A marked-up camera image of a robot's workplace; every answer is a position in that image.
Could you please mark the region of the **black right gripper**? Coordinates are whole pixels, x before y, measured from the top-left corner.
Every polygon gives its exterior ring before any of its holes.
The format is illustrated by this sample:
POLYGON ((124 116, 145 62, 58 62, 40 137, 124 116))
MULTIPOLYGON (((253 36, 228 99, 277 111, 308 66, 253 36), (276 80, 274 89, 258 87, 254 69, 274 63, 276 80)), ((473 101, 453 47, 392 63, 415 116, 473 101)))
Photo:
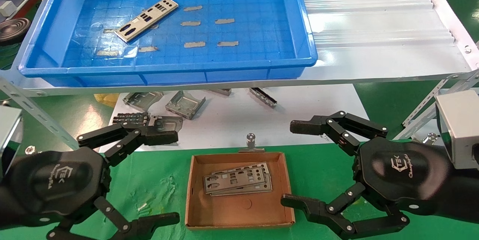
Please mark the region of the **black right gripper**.
POLYGON ((393 142, 388 128, 354 114, 338 111, 329 116, 313 116, 308 121, 293 120, 293 134, 326 135, 354 162, 358 181, 327 204, 319 199, 283 194, 281 205, 303 211, 309 222, 329 227, 340 239, 354 240, 398 233, 409 218, 399 211, 438 214, 444 185, 451 173, 446 151, 416 142, 393 142), (352 134, 370 139, 360 146, 352 134), (350 221, 343 211, 364 199, 387 216, 350 221))

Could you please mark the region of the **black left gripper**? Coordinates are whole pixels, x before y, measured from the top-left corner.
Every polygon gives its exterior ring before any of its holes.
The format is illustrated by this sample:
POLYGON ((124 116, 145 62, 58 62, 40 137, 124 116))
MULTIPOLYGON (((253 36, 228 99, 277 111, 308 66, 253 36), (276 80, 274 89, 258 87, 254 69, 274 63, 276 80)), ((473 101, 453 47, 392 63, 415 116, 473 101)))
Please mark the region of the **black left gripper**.
POLYGON ((59 222, 48 240, 92 240, 70 230, 98 209, 117 227, 110 240, 150 240, 157 228, 179 223, 177 212, 128 222, 105 198, 110 182, 108 163, 87 147, 16 157, 7 172, 7 227, 59 222))

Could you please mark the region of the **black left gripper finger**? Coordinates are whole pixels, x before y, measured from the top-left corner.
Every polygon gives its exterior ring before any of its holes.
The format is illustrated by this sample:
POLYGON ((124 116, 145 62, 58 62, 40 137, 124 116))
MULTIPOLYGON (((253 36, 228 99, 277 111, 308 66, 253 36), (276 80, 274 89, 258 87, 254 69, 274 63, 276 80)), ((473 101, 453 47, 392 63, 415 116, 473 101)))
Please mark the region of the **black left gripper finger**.
POLYGON ((129 122, 115 123, 77 137, 80 147, 91 149, 115 142, 104 153, 110 166, 117 166, 128 155, 142 145, 160 146, 178 141, 176 131, 158 131, 154 126, 131 124, 129 122))

